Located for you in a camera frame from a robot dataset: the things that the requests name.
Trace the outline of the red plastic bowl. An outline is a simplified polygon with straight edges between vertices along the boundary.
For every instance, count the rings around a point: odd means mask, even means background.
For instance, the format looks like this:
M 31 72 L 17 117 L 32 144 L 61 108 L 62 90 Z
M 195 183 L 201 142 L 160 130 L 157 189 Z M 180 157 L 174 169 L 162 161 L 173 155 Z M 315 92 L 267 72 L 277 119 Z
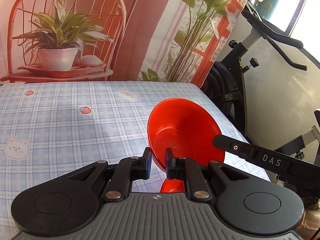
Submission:
M 165 179 L 161 185 L 160 193 L 183 193 L 184 182 L 177 179 Z
M 211 160 L 224 162 L 225 151 L 215 148 L 213 139 L 221 135 L 214 118 L 197 103 L 170 98 L 158 103 L 148 119 L 148 142 L 153 161 L 165 171 L 165 150 L 171 148 L 175 158 L 194 159 L 200 165 Z

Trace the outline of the blue plaid tablecloth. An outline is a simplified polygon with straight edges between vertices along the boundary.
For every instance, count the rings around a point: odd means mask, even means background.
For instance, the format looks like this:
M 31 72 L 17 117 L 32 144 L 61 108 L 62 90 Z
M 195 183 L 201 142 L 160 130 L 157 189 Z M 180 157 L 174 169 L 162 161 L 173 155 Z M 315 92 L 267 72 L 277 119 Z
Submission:
M 142 155 L 152 109 L 168 98 L 205 108 L 224 135 L 241 133 L 191 83 L 91 81 L 12 83 L 1 86 L 1 148 L 25 143 L 22 159 L 1 152 L 1 239 L 17 228 L 11 203 L 23 190 L 97 160 L 115 164 Z

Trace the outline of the black exercise bike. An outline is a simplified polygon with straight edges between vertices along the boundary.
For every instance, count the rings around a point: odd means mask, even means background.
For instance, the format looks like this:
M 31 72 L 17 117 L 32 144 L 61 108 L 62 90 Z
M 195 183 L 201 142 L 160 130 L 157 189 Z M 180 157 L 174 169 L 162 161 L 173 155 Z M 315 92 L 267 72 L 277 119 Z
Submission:
M 247 141 L 319 162 L 319 68 L 303 44 L 244 10 L 231 50 L 213 64 L 202 89 Z

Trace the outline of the dark framed window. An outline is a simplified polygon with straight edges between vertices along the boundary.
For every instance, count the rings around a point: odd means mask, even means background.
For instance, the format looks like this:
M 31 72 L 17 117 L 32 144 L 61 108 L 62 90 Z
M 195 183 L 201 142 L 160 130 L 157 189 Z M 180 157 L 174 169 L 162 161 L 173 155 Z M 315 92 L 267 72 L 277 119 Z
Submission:
M 261 17 L 286 35 L 306 42 L 319 36 L 319 0 L 264 0 Z

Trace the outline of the printed room backdrop cloth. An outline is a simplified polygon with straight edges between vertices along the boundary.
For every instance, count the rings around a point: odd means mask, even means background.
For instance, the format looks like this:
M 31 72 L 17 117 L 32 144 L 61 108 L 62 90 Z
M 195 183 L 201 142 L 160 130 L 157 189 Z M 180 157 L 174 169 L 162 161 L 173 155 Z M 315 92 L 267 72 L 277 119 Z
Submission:
M 201 86 L 247 0 L 1 0 L 1 82 Z

